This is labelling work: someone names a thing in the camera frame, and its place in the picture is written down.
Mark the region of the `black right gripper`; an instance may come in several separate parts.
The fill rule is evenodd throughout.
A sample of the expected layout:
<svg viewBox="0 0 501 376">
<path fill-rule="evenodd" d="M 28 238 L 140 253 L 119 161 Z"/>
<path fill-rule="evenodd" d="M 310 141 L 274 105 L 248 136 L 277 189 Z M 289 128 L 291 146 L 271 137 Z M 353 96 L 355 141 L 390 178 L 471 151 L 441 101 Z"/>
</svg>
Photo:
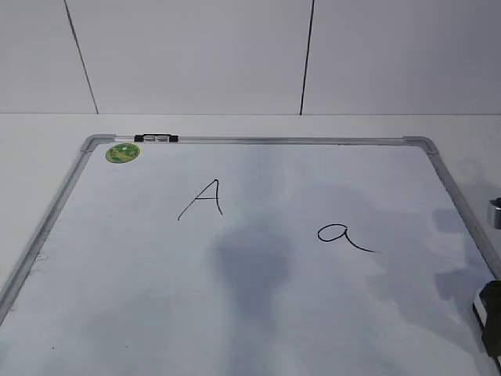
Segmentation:
<svg viewBox="0 0 501 376">
<path fill-rule="evenodd" d="M 488 203 L 488 224 L 501 229 L 501 198 Z M 500 281 L 488 282 L 475 295 L 475 312 L 482 326 L 481 340 L 490 357 L 500 357 Z"/>
</svg>

